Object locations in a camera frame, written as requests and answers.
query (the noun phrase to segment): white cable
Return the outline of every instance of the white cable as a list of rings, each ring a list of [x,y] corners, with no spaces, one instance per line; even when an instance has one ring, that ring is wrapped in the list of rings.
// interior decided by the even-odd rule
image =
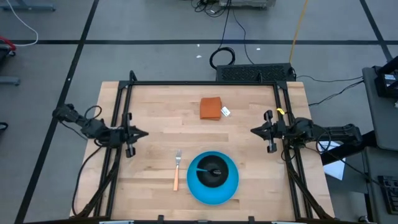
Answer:
[[[14,45],[15,45],[15,46],[18,46],[18,47],[26,47],[26,46],[31,46],[31,45],[36,44],[37,41],[39,41],[39,34],[36,32],[36,30],[34,30],[33,28],[31,28],[31,27],[30,27],[29,25],[27,25],[22,19],[20,19],[20,17],[15,13],[14,9],[12,8],[12,5],[11,5],[10,1],[9,1],[9,0],[6,0],[6,1],[7,1],[8,5],[10,6],[12,13],[14,13],[14,15],[17,17],[17,19],[20,20],[21,23],[23,23],[26,27],[28,27],[31,31],[35,32],[35,34],[36,34],[36,40],[35,40],[35,42],[30,43],[30,44],[14,44]]]

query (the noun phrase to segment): yellow clip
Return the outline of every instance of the yellow clip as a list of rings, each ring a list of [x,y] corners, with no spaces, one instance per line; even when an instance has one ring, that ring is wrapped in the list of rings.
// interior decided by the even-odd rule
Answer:
[[[277,111],[281,113],[281,115],[285,115],[285,111],[282,110],[282,108],[276,108]]]

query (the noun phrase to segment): fork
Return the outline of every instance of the fork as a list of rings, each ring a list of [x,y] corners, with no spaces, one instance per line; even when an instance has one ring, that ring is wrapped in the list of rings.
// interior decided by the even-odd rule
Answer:
[[[178,168],[180,166],[181,153],[182,153],[182,151],[181,151],[181,149],[179,149],[177,151],[177,155],[175,155],[175,163],[177,165],[175,166],[174,188],[173,188],[174,191],[178,190]]]

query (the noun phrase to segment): blue bowl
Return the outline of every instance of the blue bowl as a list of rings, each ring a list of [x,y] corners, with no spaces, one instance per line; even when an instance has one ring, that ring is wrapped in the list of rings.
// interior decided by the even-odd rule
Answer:
[[[206,156],[218,156],[222,158],[228,166],[228,178],[219,187],[207,187],[203,185],[197,176],[198,163]],[[235,194],[239,185],[239,173],[235,163],[226,154],[217,151],[208,151],[196,156],[189,165],[187,171],[187,184],[191,194],[201,203],[207,205],[221,205],[227,202]]]

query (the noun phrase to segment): wooden table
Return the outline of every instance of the wooden table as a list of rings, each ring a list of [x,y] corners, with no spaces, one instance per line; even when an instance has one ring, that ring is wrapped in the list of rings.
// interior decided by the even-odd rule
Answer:
[[[98,105],[103,108],[100,117],[107,125],[117,86],[117,82],[103,82],[99,94]],[[288,87],[294,115],[310,118],[303,83],[288,83]],[[212,96],[220,96],[231,114],[219,121],[200,120],[200,99]],[[282,143],[276,140],[278,151],[268,154],[267,141],[249,131],[264,123],[265,111],[273,110],[276,114],[275,109],[270,86],[134,86],[130,104],[132,124],[149,135],[135,143],[137,154],[133,158],[122,156],[112,219],[156,220],[158,215],[164,215],[165,220],[247,220],[248,216],[257,221],[294,220],[288,175],[280,158]],[[85,158],[96,148],[89,141]],[[182,161],[179,190],[174,192],[177,149],[182,150]],[[195,200],[186,182],[189,163],[201,152],[210,150],[229,155],[239,169],[238,191],[219,206]],[[76,196],[77,211],[82,210],[98,188],[104,152],[105,149],[95,155],[83,170]],[[302,161],[309,191],[333,216],[320,156],[302,149]],[[107,198],[105,194],[101,214]],[[305,217],[302,204],[300,210]]]

